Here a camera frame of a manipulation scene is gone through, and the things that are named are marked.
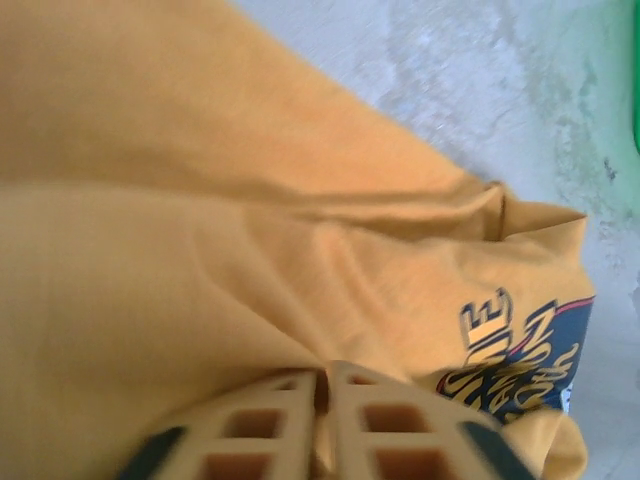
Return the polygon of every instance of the concrete floor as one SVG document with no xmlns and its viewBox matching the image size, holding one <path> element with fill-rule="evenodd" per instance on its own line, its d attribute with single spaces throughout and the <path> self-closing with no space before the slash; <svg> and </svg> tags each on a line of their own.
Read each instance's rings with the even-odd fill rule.
<svg viewBox="0 0 640 480">
<path fill-rule="evenodd" d="M 640 156 L 631 0 L 236 0 L 362 99 L 522 198 L 591 223 L 571 413 L 586 479 L 640 478 Z M 507 167 L 515 163 L 517 167 Z"/>
</svg>

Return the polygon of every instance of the gray floor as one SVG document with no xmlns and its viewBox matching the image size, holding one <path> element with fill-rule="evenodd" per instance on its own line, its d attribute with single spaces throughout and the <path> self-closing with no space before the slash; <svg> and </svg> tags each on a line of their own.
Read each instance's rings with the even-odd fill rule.
<svg viewBox="0 0 640 480">
<path fill-rule="evenodd" d="M 631 0 L 236 0 L 458 164 L 591 215 L 572 415 L 587 479 L 640 478 L 640 156 Z"/>
</svg>

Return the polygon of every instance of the green object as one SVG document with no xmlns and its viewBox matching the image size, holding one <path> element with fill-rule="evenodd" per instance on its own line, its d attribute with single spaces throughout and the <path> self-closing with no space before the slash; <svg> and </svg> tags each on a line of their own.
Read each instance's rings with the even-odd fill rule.
<svg viewBox="0 0 640 480">
<path fill-rule="evenodd" d="M 633 18 L 634 65 L 633 65 L 633 136 L 640 152 L 640 6 L 635 2 Z"/>
</svg>

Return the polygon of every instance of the printed graphic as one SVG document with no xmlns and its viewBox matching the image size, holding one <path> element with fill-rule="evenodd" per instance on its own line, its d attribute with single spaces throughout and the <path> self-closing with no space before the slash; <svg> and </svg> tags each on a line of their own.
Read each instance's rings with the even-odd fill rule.
<svg viewBox="0 0 640 480">
<path fill-rule="evenodd" d="M 524 340 L 517 345 L 513 302 L 504 288 L 479 306 L 464 305 L 466 366 L 442 377 L 438 392 L 505 423 L 537 408 L 562 409 L 562 392 L 575 375 L 592 305 L 588 298 L 540 306 L 525 320 Z"/>
</svg>

